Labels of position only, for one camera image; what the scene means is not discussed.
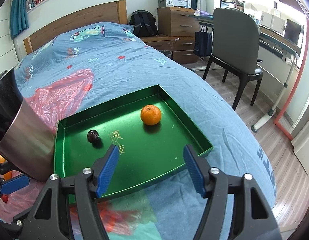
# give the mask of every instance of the blue bedsheet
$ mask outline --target blue bedsheet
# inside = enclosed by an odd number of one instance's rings
[[[94,73],[93,87],[78,111],[124,94],[160,84],[190,116],[214,146],[207,157],[226,174],[251,173],[272,207],[276,197],[272,167],[246,125],[221,96],[190,70],[146,46],[129,25],[92,24],[59,35],[28,55],[16,70],[18,87],[30,97],[80,69]],[[221,239],[227,239],[233,198],[228,198]],[[113,239],[190,240],[206,200],[195,192],[188,172],[141,192],[112,201],[115,210],[140,210],[131,235],[109,233]]]

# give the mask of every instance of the wooden headboard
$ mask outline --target wooden headboard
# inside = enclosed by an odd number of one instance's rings
[[[126,0],[98,4],[68,14],[23,40],[27,54],[30,54],[58,35],[97,22],[128,24]]]

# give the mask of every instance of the blue gripper pad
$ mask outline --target blue gripper pad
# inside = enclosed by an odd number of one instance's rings
[[[112,175],[119,160],[119,155],[119,148],[118,146],[115,146],[98,176],[98,187],[96,189],[96,195],[98,198],[100,198],[108,189]]]
[[[29,183],[30,183],[29,178],[24,174],[20,174],[12,179],[3,182],[0,187],[0,192],[1,194],[9,195],[13,192],[16,192],[19,189],[28,186]]]
[[[193,154],[195,154],[195,156],[197,157],[197,153],[194,151],[191,145],[186,145],[183,148],[183,159],[186,163],[192,183],[196,189],[196,192],[199,193],[202,197],[204,197],[204,194],[206,192],[204,176],[200,171],[198,163],[195,160]],[[202,161],[206,162],[204,158],[197,157],[197,159],[202,159]]]

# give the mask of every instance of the silver bolt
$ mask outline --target silver bolt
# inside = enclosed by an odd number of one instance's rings
[[[91,169],[91,168],[84,168],[84,169],[82,170],[82,172],[83,172],[84,174],[90,174],[90,173],[92,172],[92,169]]]
[[[245,179],[247,179],[247,180],[252,180],[252,179],[253,179],[253,176],[252,176],[250,173],[246,173],[246,174],[245,174]]]
[[[212,174],[218,174],[220,171],[219,171],[218,168],[211,168],[211,169],[210,169],[210,172],[211,172]]]
[[[50,179],[51,180],[56,180],[58,178],[58,175],[57,174],[52,174],[51,176],[50,176]]]

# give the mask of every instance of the gray chair back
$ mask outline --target gray chair back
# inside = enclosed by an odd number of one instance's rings
[[[259,34],[259,26],[244,12],[233,8],[213,11],[212,54],[243,73],[255,73]]]

